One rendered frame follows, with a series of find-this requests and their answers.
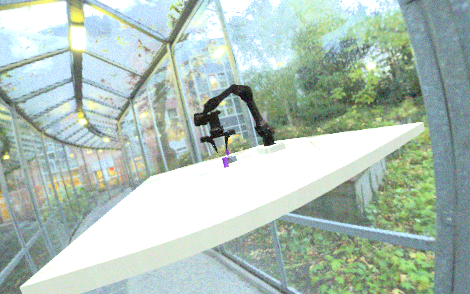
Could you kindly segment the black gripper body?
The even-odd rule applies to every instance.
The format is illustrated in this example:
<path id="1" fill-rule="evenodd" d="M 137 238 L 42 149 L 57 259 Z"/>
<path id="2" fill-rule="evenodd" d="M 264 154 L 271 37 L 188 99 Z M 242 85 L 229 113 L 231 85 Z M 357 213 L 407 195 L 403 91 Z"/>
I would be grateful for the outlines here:
<path id="1" fill-rule="evenodd" d="M 217 124 L 221 125 L 220 122 L 214 122 L 214 123 L 211 123 L 209 124 L 210 125 L 210 129 L 211 127 L 217 127 Z M 224 132 L 224 133 L 221 133 L 221 135 L 219 136 L 214 136 L 214 137 L 211 137 L 211 136 L 204 136 L 204 137 L 200 137 L 200 142 L 203 143 L 203 142 L 208 142 L 208 141 L 212 141 L 214 138 L 218 138 L 218 137 L 222 137 L 222 136 L 230 136 L 230 135 L 233 135 L 233 134 L 236 134 L 235 133 L 235 129 L 230 129 L 230 130 L 227 130 L 227 132 Z"/>

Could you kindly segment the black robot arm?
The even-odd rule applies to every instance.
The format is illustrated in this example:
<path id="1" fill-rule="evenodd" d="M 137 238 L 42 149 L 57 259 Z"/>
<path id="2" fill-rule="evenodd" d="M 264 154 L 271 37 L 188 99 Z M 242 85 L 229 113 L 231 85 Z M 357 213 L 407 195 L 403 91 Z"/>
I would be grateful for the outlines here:
<path id="1" fill-rule="evenodd" d="M 220 122 L 218 114 L 221 113 L 220 110 L 215 110 L 220 102 L 225 99 L 228 95 L 234 93 L 237 96 L 246 102 L 248 108 L 251 111 L 251 114 L 256 122 L 256 132 L 263 137 L 264 146 L 271 146 L 276 144 L 274 139 L 274 130 L 269 126 L 269 124 L 262 118 L 261 113 L 259 112 L 254 99 L 253 99 L 253 91 L 251 87 L 245 85 L 235 85 L 232 84 L 228 89 L 221 92 L 219 95 L 213 97 L 212 99 L 208 100 L 204 104 L 204 111 L 203 113 L 196 113 L 194 114 L 194 123 L 196 126 L 206 125 L 209 121 L 209 124 L 214 122 Z M 213 111 L 215 110 L 215 111 Z M 210 112 L 210 113 L 209 113 Z M 209 113 L 209 114 L 207 114 Z M 224 132 L 224 128 L 222 125 L 217 124 L 217 127 L 211 127 L 210 129 L 211 137 L 219 136 L 221 133 Z"/>

